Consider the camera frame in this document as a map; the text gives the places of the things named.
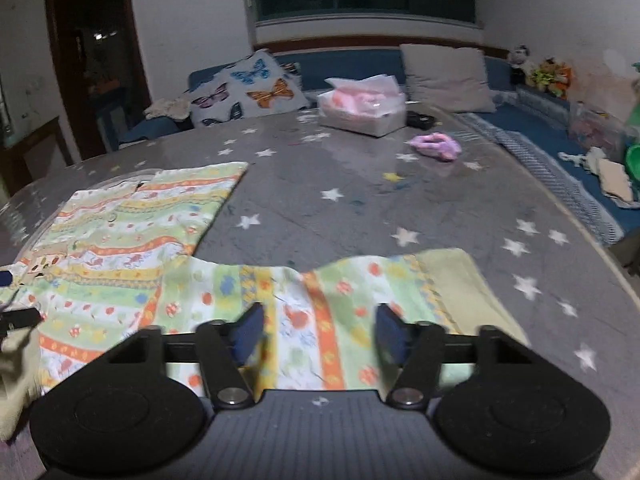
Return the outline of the colourful patterned baby garment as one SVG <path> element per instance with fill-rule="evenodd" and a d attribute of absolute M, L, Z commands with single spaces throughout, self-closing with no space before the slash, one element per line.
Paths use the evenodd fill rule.
<path fill-rule="evenodd" d="M 458 248 L 343 259 L 308 272 L 221 264 L 194 249 L 246 171 L 242 162 L 164 170 L 149 179 L 76 192 L 10 265 L 6 310 L 34 308 L 36 328 L 1 345 L 1 435 L 41 393 L 137 330 L 187 333 L 265 309 L 265 339 L 250 357 L 258 390 L 385 391 L 373 342 L 375 310 L 453 334 L 493 325 L 525 333 Z"/>

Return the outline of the dark wooden side table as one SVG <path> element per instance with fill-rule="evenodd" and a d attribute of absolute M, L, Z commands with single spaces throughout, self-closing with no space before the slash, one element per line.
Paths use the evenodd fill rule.
<path fill-rule="evenodd" d="M 9 148 L 1 147 L 1 179 L 10 197 L 51 171 L 74 163 L 55 117 Z"/>

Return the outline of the pink purple small cloth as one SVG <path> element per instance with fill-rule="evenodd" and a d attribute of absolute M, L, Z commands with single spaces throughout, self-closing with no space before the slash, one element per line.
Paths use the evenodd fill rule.
<path fill-rule="evenodd" d="M 421 155 L 441 162 L 454 162 L 462 153 L 460 144 L 452 136 L 441 132 L 415 136 L 408 145 Z"/>

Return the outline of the small black box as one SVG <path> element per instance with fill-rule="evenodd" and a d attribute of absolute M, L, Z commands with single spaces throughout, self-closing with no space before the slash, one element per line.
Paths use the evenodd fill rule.
<path fill-rule="evenodd" d="M 406 115 L 406 126 L 413 129 L 430 130 L 436 125 L 437 119 L 429 114 L 422 114 L 409 110 Z"/>

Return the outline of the cream cloth on sofa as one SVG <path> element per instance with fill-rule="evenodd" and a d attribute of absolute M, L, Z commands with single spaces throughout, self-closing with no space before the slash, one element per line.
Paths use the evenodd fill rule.
<path fill-rule="evenodd" d="M 168 117 L 175 122 L 183 122 L 190 117 L 190 102 L 183 98 L 159 99 L 144 110 L 147 120 Z"/>

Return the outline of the pink tissue box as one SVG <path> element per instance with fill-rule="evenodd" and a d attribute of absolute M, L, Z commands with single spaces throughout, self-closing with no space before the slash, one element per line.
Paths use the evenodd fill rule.
<path fill-rule="evenodd" d="M 328 78 L 329 91 L 318 95 L 323 127 L 382 138 L 406 126 L 407 98 L 397 79 L 375 75 L 366 79 Z"/>

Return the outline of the beige folded cloth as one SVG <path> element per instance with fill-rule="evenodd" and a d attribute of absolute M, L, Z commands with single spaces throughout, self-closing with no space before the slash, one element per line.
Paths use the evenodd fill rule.
<path fill-rule="evenodd" d="M 598 162 L 598 171 L 601 190 L 605 195 L 616 197 L 625 203 L 634 201 L 634 192 L 623 165 L 602 158 Z"/>

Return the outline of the butterfly print pillow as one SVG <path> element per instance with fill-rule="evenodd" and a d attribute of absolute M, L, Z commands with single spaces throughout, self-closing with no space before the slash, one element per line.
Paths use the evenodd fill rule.
<path fill-rule="evenodd" d="M 309 105 L 298 83 L 267 50 L 218 70 L 184 96 L 195 127 L 292 113 Z"/>

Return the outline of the beige plain cushion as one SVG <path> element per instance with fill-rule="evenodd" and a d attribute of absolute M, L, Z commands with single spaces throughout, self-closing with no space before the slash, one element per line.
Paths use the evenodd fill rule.
<path fill-rule="evenodd" d="M 450 113 L 493 113 L 484 53 L 474 48 L 402 44 L 411 99 Z"/>

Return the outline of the blue sofa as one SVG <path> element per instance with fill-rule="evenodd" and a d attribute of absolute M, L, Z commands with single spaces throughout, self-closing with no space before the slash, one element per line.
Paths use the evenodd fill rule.
<path fill-rule="evenodd" d="M 165 106 L 154 105 L 122 140 L 153 140 L 179 132 L 180 124 L 211 127 L 232 120 L 317 111 L 328 127 L 386 136 L 399 128 L 430 130 L 410 104 L 454 114 L 486 139 L 502 145 L 548 186 L 597 237 L 613 245 L 639 229 L 639 189 L 623 180 L 629 200 L 604 187 L 606 168 L 625 169 L 634 130 L 613 125 L 585 104 L 567 102 L 514 84 L 512 66 L 472 48 L 425 47 L 470 67 L 418 77 L 407 47 L 299 55 L 288 70 L 268 50 L 228 65 L 199 70 L 189 88 Z"/>

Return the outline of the clear plastic toy container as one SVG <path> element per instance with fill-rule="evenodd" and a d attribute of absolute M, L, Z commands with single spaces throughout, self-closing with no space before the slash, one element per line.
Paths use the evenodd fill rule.
<path fill-rule="evenodd" d="M 626 128 L 615 117 L 582 101 L 570 103 L 568 137 L 589 151 L 600 148 L 607 158 L 621 160 L 626 148 Z"/>

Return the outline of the yellow bear plush toy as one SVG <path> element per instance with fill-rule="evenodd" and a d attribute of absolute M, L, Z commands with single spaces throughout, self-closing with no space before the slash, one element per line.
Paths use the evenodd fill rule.
<path fill-rule="evenodd" d="M 550 84 L 555 83 L 560 67 L 555 58 L 546 58 L 529 72 L 527 83 L 538 91 L 546 92 Z"/>

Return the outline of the panda plush toy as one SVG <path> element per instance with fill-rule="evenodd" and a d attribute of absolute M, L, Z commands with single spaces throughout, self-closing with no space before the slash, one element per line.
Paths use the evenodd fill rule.
<path fill-rule="evenodd" d="M 510 65 L 510 84 L 512 87 L 526 84 L 527 78 L 535 69 L 535 65 L 529 57 L 530 51 L 525 44 L 521 44 L 509 52 L 508 63 Z"/>

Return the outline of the orange fox plush toy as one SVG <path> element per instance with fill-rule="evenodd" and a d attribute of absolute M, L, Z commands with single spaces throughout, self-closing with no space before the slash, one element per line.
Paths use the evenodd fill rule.
<path fill-rule="evenodd" d="M 550 92 L 558 99 L 566 100 L 572 84 L 573 70 L 565 62 L 555 64 L 554 79 L 549 86 Z"/>

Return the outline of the dark wooden door frame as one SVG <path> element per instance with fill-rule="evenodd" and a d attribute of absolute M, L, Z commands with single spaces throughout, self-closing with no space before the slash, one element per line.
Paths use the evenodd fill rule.
<path fill-rule="evenodd" d="M 58 88 L 82 159 L 116 151 L 151 104 L 131 0 L 44 0 Z"/>

